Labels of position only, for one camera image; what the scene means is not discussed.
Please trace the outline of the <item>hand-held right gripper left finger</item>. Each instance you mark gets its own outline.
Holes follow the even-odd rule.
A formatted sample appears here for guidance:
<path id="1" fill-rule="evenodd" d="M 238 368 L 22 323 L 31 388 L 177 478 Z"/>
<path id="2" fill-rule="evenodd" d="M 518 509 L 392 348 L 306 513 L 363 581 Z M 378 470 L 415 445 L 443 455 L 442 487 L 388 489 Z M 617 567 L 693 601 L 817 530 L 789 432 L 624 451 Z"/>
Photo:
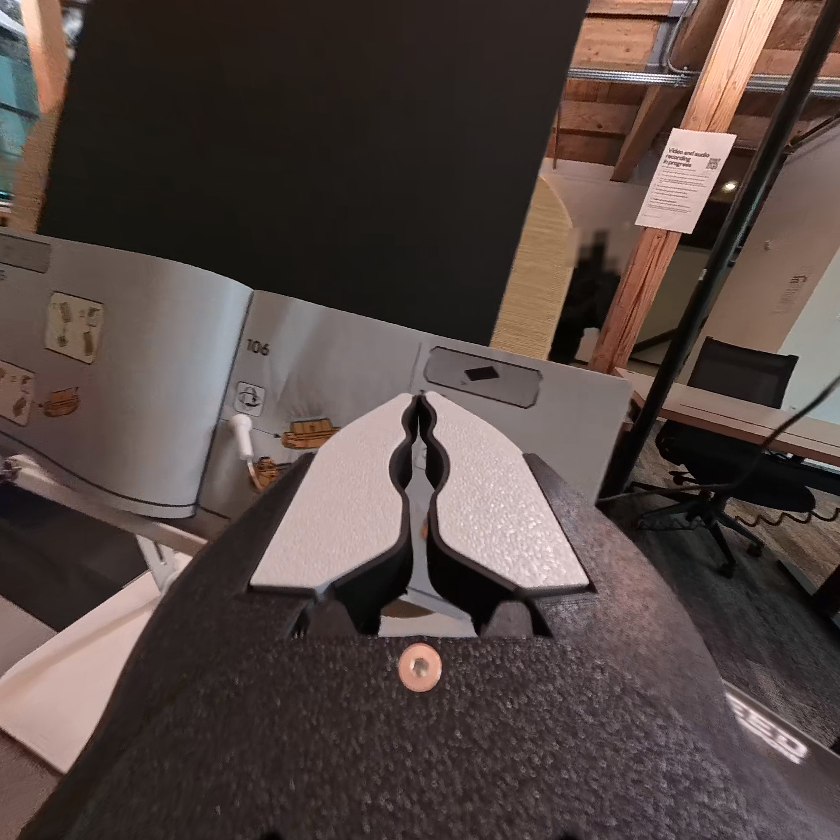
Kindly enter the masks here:
<path id="1" fill-rule="evenodd" d="M 249 586 L 337 601 L 357 632 L 378 634 L 382 608 L 413 572 L 406 487 L 416 434 L 417 399 L 403 393 L 321 446 Z"/>

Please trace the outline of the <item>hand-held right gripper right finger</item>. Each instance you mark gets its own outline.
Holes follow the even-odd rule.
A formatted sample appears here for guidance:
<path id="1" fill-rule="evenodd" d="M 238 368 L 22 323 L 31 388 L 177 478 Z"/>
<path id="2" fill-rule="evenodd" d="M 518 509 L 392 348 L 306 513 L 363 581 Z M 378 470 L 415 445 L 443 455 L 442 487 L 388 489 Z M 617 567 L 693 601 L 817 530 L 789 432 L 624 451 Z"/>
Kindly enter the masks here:
<path id="1" fill-rule="evenodd" d="M 536 634 L 544 597 L 590 592 L 591 580 L 525 454 L 487 421 L 437 392 L 420 398 L 427 572 L 479 634 L 499 605 L 519 603 Z"/>

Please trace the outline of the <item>instruction booklet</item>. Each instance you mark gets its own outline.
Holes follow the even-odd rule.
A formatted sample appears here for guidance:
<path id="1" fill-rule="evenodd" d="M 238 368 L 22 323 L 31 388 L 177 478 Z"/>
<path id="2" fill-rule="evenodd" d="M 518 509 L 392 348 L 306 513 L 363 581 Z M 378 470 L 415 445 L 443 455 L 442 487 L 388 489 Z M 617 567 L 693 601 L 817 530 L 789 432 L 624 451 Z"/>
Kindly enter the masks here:
<path id="1" fill-rule="evenodd" d="M 401 393 L 435 391 L 593 501 L 633 389 L 621 377 L 251 290 L 167 259 L 1 235 L 2 457 L 156 520 L 236 518 L 284 466 Z"/>

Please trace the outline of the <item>wooden desk with black legs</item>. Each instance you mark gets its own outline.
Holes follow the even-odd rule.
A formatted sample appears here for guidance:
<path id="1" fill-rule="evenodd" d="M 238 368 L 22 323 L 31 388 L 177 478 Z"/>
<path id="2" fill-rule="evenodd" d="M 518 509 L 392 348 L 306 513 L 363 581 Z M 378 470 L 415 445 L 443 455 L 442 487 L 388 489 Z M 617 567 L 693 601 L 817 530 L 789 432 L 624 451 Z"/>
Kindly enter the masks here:
<path id="1" fill-rule="evenodd" d="M 650 375 L 616 369 L 632 386 L 632 403 L 644 407 L 654 382 Z M 838 499 L 839 426 L 809 416 L 792 422 L 794 416 L 780 408 L 763 406 L 713 392 L 675 384 L 671 386 L 658 418 L 706 429 L 751 444 L 761 444 L 777 428 L 790 422 L 768 448 L 791 456 L 782 464 L 791 475 L 813 489 Z M 838 626 L 838 566 L 816 586 L 804 572 L 783 563 L 797 584 L 811 597 L 811 604 Z"/>

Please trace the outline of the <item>black office chair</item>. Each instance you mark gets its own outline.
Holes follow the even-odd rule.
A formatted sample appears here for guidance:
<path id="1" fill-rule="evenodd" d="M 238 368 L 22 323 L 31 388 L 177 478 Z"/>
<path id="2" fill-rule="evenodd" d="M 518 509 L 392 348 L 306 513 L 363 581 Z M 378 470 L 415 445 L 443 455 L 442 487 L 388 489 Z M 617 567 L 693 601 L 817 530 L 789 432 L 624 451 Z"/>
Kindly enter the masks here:
<path id="1" fill-rule="evenodd" d="M 690 387 L 772 408 L 780 408 L 786 387 L 798 358 L 751 350 L 737 345 L 706 338 L 696 358 L 688 381 Z M 683 513 L 688 522 L 698 520 L 717 542 L 725 555 L 720 575 L 732 577 L 736 559 L 725 540 L 720 526 L 739 532 L 749 541 L 748 552 L 758 557 L 763 542 L 750 530 L 726 514 L 731 499 L 782 512 L 810 514 L 816 506 L 811 489 L 790 478 L 781 467 L 781 455 L 764 454 L 760 446 L 741 439 L 716 434 L 706 429 L 668 421 L 655 439 L 659 454 L 677 466 L 669 474 L 678 485 L 728 485 L 734 491 L 710 492 L 698 496 L 678 492 L 679 503 L 643 515 Z"/>

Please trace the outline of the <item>white book stand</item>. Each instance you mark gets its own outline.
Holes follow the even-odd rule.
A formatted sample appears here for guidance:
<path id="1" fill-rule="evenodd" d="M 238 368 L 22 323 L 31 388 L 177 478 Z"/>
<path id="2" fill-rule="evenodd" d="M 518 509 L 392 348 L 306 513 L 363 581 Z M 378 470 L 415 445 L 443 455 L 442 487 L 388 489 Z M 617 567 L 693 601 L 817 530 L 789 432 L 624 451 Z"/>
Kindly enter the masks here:
<path id="1" fill-rule="evenodd" d="M 2 730 L 65 773 L 98 725 L 163 594 L 207 541 L 71 489 L 27 455 L 7 458 L 2 475 L 16 487 L 132 534 L 148 568 L 2 676 Z"/>

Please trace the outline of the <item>black toy car box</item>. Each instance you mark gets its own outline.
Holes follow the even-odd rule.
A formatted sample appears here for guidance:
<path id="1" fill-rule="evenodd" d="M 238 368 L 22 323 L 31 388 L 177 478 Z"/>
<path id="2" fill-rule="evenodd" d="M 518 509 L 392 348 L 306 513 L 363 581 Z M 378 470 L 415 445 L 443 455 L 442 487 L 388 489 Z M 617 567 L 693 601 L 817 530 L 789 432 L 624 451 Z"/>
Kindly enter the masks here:
<path id="1" fill-rule="evenodd" d="M 784 792 L 814 824 L 806 838 L 839 838 L 838 753 L 795 725 L 723 682 L 730 709 Z"/>

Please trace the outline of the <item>large dark panel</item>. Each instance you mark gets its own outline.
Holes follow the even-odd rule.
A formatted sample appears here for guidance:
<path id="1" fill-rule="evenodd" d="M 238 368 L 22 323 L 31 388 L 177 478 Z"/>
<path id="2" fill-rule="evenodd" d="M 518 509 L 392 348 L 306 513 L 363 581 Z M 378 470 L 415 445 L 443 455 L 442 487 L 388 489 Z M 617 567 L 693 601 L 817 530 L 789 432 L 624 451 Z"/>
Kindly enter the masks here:
<path id="1" fill-rule="evenodd" d="M 582 1 L 100 1 L 37 231 L 488 344 Z"/>

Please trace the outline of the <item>white paper notice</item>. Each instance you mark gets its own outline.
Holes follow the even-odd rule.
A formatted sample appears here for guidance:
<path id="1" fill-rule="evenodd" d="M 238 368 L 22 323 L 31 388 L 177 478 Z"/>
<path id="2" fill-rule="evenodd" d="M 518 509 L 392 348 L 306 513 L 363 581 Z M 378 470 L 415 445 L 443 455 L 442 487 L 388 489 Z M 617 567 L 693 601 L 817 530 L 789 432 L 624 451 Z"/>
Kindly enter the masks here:
<path id="1" fill-rule="evenodd" d="M 672 129 L 635 225 L 692 234 L 736 139 L 734 133 Z"/>

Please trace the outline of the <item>grey ceiling pipe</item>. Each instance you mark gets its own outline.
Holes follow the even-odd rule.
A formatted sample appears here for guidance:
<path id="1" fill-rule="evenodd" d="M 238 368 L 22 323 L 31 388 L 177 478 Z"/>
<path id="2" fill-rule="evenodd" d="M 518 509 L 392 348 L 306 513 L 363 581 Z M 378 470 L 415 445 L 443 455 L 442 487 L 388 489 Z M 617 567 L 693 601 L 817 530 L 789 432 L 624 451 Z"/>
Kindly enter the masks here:
<path id="1" fill-rule="evenodd" d="M 699 72 L 687 70 L 650 71 L 650 70 L 615 70 L 593 67 L 572 67 L 567 78 L 577 81 L 621 83 L 644 87 L 692 88 L 700 77 Z M 781 94 L 788 87 L 791 76 L 773 74 L 754 74 L 749 79 L 745 91 Z M 837 77 L 819 77 L 813 81 L 808 97 L 821 99 L 839 99 L 839 79 Z"/>

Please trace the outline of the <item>wooden post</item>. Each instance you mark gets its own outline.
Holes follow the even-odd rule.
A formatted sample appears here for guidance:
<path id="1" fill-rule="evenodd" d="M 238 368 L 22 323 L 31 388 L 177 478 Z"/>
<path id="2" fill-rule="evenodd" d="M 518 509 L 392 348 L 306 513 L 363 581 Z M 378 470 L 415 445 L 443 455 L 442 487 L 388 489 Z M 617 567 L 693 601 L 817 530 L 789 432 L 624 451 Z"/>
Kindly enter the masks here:
<path id="1" fill-rule="evenodd" d="M 650 87 L 614 167 L 625 181 L 678 106 L 683 130 L 722 133 L 730 126 L 782 1 L 703 1 L 681 28 L 675 44 L 678 68 L 700 72 L 691 92 Z M 680 234 L 643 227 L 626 264 L 588 366 L 601 373 L 624 367 L 676 252 Z"/>

